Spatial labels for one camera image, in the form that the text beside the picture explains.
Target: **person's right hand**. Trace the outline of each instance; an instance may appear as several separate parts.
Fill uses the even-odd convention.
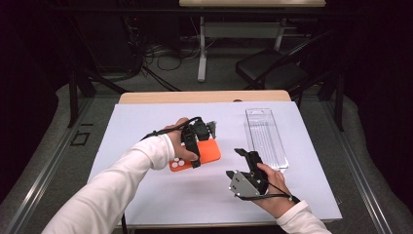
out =
[[[278,187],[288,195],[291,195],[291,192],[285,185],[285,180],[281,172],[274,171],[266,164],[258,163],[257,167],[268,175],[268,181],[270,183],[274,184],[276,187]],[[280,192],[277,188],[273,187],[272,185],[268,185],[268,194],[282,194],[282,192]],[[292,208],[295,205],[293,201],[289,201],[288,198],[284,197],[272,197],[254,200],[253,203],[264,209],[266,212],[268,212],[275,218],[281,217],[284,213],[286,213],[290,208]]]

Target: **chair seat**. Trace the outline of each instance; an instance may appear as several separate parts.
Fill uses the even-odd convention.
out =
[[[267,49],[238,61],[236,72],[250,84],[282,57],[279,52]]]
[[[298,65],[291,62],[272,70],[265,76],[266,90],[286,90],[290,91],[309,78],[309,74]]]

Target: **person's left hand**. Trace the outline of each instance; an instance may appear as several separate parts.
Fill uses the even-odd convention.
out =
[[[184,123],[185,121],[188,121],[188,118],[180,118],[176,122],[176,124],[166,126],[165,129],[171,129],[171,128],[179,125],[179,124]],[[180,130],[175,130],[175,131],[172,131],[170,133],[167,133],[168,137],[170,138],[170,141],[172,142],[173,150],[175,152],[175,157],[186,159],[186,160],[189,160],[189,161],[197,160],[198,155],[196,153],[187,150],[185,147],[182,147],[182,145],[181,145],[181,134],[182,134],[182,131],[180,131]]]

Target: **table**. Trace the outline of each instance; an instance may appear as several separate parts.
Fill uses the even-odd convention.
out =
[[[179,0],[179,6],[190,8],[320,8],[324,5],[324,0]],[[278,51],[284,30],[285,19],[280,22],[205,22],[201,17],[198,81],[206,79],[206,37],[276,38],[274,49]]]
[[[234,152],[236,145],[247,147],[246,139],[241,137],[244,136],[241,123],[244,120],[240,117],[244,118],[244,109],[248,106],[273,108],[291,166],[284,173],[291,192],[301,199],[305,197],[319,218],[340,219],[341,214],[299,111],[285,91],[123,94],[115,106],[90,178],[109,167],[123,151],[147,133],[179,117],[191,118],[199,114],[206,122],[217,121],[216,141],[221,159],[178,173],[171,172],[168,167],[149,171],[126,210],[128,226],[171,228],[274,224],[274,218],[269,214],[250,202],[234,198],[228,190],[230,179],[225,171],[248,171],[245,159]],[[293,156],[302,154],[305,157]]]

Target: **person's right arm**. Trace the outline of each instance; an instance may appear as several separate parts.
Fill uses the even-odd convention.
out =
[[[274,171],[265,164],[257,164],[257,166],[268,175],[271,184],[291,195],[281,172]],[[268,193],[281,194],[271,185],[268,187]],[[331,233],[324,223],[312,214],[305,201],[295,204],[284,197],[273,197],[255,200],[254,203],[271,214],[286,233]]]

